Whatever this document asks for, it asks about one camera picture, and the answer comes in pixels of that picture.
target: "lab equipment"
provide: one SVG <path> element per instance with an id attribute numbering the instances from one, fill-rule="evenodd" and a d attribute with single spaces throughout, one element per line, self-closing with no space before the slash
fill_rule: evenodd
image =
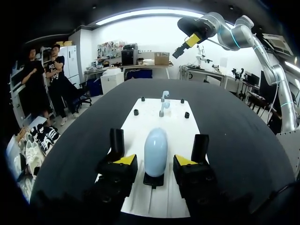
<path id="1" fill-rule="evenodd" d="M 199 67 L 201 68 L 201 61 L 205 62 L 205 63 L 209 63 L 209 62 L 212 62 L 212 60 L 209 60 L 209 59 L 206 59 L 205 56 L 205 50 L 204 50 L 204 46 L 202 45 L 202 48 L 197 45 L 197 48 L 198 48 L 198 54 L 196 55 L 196 59 L 198 61 L 198 65 Z"/>
<path id="2" fill-rule="evenodd" d="M 161 128 L 155 128 L 147 136 L 145 147 L 145 172 L 151 177 L 159 177 L 165 172 L 168 156 L 167 134 Z"/>
<path id="3" fill-rule="evenodd" d="M 163 117 L 164 116 L 164 109 L 168 109 L 170 107 L 170 103 L 169 102 L 163 102 L 161 104 L 161 109 L 159 111 L 159 116 Z"/>
<path id="4" fill-rule="evenodd" d="M 121 55 L 122 55 L 122 65 L 131 66 L 137 64 L 138 59 L 138 46 L 137 43 L 125 45 Z"/>
<path id="5" fill-rule="evenodd" d="M 278 86 L 278 96 L 282 110 L 281 131 L 293 131 L 297 128 L 293 100 L 285 72 L 281 65 L 271 66 L 262 43 L 251 33 L 254 23 L 247 16 L 243 15 L 238 18 L 233 28 L 229 28 L 223 17 L 215 12 L 205 14 L 198 19 L 181 18 L 177 25 L 189 38 L 174 52 L 173 56 L 175 58 L 181 56 L 185 49 L 200 44 L 216 34 L 219 44 L 214 43 L 222 46 L 225 50 L 237 51 L 241 48 L 252 47 L 264 69 L 268 85 Z"/>

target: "cable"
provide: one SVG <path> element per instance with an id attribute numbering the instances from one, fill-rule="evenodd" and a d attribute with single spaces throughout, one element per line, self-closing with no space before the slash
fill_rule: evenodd
<path id="1" fill-rule="evenodd" d="M 284 192 L 285 190 L 287 190 L 288 188 L 294 187 L 300 185 L 300 180 L 297 180 L 293 183 L 290 183 L 286 186 L 284 186 L 283 188 L 279 189 L 278 191 L 272 191 L 271 194 L 269 195 L 269 197 L 256 209 L 254 210 L 251 214 L 252 215 L 257 215 L 259 213 L 261 213 L 263 210 L 265 210 L 268 205 L 282 192 Z"/>
<path id="2" fill-rule="evenodd" d="M 266 108 L 263 109 L 263 112 L 262 112 L 260 118 L 263 116 L 264 111 L 266 111 Z"/>
<path id="3" fill-rule="evenodd" d="M 300 90 L 298 91 L 297 96 L 295 97 L 295 99 L 297 99 L 297 97 L 298 97 L 298 95 L 299 95 L 299 92 L 300 92 Z M 299 100 L 298 100 L 297 107 L 299 107 L 299 102 L 300 102 L 300 98 L 299 98 Z"/>
<path id="4" fill-rule="evenodd" d="M 278 81 L 278 77 L 277 77 L 277 74 L 275 73 L 275 78 L 276 78 L 276 85 L 277 85 L 277 87 L 276 87 L 276 92 L 275 92 L 275 96 L 274 96 L 274 100 L 273 100 L 273 102 L 272 102 L 272 104 L 270 105 L 270 110 L 269 110 L 269 112 L 268 112 L 268 120 L 269 120 L 269 115 L 270 115 L 270 112 L 271 112 L 271 110 L 272 110 L 272 108 L 273 108 L 273 105 L 274 105 L 274 103 L 275 103 L 275 99 L 276 99 L 276 96 L 277 96 L 277 93 L 278 93 L 278 88 L 279 88 L 279 82 L 280 81 Z"/>
<path id="5" fill-rule="evenodd" d="M 188 63 L 187 66 L 189 66 L 189 67 L 196 67 L 197 65 L 194 64 L 196 61 L 194 61 L 193 63 Z"/>

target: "black table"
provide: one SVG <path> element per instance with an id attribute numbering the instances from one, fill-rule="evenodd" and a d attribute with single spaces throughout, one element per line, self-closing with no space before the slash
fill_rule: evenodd
<path id="1" fill-rule="evenodd" d="M 278 139 L 230 92 L 208 83 L 134 79 L 100 98 L 65 131 L 39 171 L 30 203 L 39 205 L 38 190 L 50 198 L 67 192 L 80 199 L 83 190 L 94 184 L 96 164 L 110 148 L 110 128 L 121 128 L 138 98 L 161 98 L 164 90 L 170 92 L 170 99 L 189 102 L 200 132 L 210 137 L 208 158 L 219 186 L 230 196 L 253 193 L 253 210 L 272 190 L 294 181 Z M 274 214 L 290 194 L 290 190 L 281 193 L 265 215 Z M 135 218 L 124 214 L 128 219 Z"/>

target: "white wall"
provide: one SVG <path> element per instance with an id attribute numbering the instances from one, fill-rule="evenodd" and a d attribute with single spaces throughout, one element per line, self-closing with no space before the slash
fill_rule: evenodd
<path id="1" fill-rule="evenodd" d="M 82 74 L 84 74 L 84 71 L 86 70 L 86 67 L 89 67 L 90 63 L 94 59 L 92 57 L 92 52 L 93 52 L 92 31 L 91 30 L 81 30 L 81 34 L 80 34 L 80 57 L 81 57 L 81 71 L 82 71 Z"/>
<path id="2" fill-rule="evenodd" d="M 170 60 L 174 67 L 170 68 L 170 77 L 176 79 L 179 66 L 196 63 L 197 48 L 194 46 L 185 51 L 178 59 L 172 54 L 175 49 L 184 43 L 186 35 L 177 27 L 180 17 L 176 16 L 148 16 L 142 18 L 127 19 L 115 22 L 92 31 L 92 58 L 97 58 L 97 45 L 116 39 L 127 41 L 127 43 L 137 43 L 139 50 L 152 50 L 153 52 L 169 52 Z M 206 58 L 213 60 L 210 64 L 203 64 L 207 70 L 212 70 L 212 64 L 220 64 L 222 57 L 228 58 L 226 74 L 231 74 L 232 68 L 246 71 L 260 77 L 261 65 L 252 48 L 240 49 L 239 51 L 226 51 L 222 47 L 205 41 L 202 43 Z M 164 71 L 153 70 L 154 78 L 164 78 Z"/>

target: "robotic arm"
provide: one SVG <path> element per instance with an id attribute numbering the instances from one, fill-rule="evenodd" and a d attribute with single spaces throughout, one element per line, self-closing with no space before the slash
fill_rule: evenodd
<path id="1" fill-rule="evenodd" d="M 268 85 L 278 85 L 278 97 L 282 112 L 282 132 L 292 131 L 297 128 L 293 100 L 288 86 L 285 72 L 280 65 L 271 66 L 269 57 L 259 39 L 252 34 L 253 22 L 245 15 L 238 18 L 234 28 L 230 28 L 218 13 L 208 13 L 196 20 L 182 18 L 178 27 L 190 38 L 174 52 L 178 58 L 184 49 L 193 47 L 217 34 L 219 45 L 225 50 L 237 51 L 241 48 L 252 47 L 256 53 Z"/>

